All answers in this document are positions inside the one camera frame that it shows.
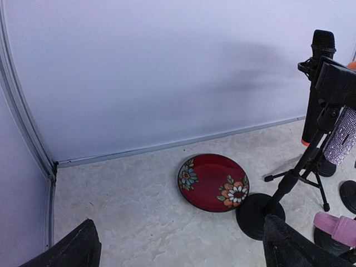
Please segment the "black pink mic stand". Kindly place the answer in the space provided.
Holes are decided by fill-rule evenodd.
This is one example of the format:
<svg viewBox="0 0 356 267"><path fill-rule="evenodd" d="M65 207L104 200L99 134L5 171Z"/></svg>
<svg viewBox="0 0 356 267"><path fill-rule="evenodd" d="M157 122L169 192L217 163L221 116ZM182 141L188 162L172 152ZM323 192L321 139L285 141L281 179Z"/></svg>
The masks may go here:
<svg viewBox="0 0 356 267"><path fill-rule="evenodd" d="M344 245L334 239L330 234L323 232L318 228L314 228L314 244L320 248L326 250L327 252L340 256L351 250L350 246Z"/></svg>

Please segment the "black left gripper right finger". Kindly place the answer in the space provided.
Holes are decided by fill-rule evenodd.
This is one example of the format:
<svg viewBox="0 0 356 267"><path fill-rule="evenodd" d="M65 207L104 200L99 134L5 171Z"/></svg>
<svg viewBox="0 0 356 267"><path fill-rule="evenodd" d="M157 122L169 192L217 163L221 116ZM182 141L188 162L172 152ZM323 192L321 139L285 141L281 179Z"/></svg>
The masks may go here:
<svg viewBox="0 0 356 267"><path fill-rule="evenodd" d="M263 247L266 266L355 266L355 249L335 256L275 215L265 218Z"/></svg>

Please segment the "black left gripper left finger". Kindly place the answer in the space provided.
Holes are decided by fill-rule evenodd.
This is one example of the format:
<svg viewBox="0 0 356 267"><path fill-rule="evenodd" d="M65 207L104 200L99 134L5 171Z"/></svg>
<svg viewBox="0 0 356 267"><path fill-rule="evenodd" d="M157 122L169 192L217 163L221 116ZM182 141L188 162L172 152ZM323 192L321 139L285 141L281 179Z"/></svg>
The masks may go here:
<svg viewBox="0 0 356 267"><path fill-rule="evenodd" d="M20 267L99 267L101 243L95 223L86 219L53 247Z"/></svg>

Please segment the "pink microphone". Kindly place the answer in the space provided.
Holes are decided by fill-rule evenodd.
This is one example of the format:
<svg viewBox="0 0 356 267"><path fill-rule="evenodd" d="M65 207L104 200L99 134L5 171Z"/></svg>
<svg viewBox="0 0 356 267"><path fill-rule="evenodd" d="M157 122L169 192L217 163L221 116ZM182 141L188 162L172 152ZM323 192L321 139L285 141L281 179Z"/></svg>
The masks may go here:
<svg viewBox="0 0 356 267"><path fill-rule="evenodd" d="M349 217L336 217L318 212L314 217L314 226L343 245L355 248L355 220Z"/></svg>

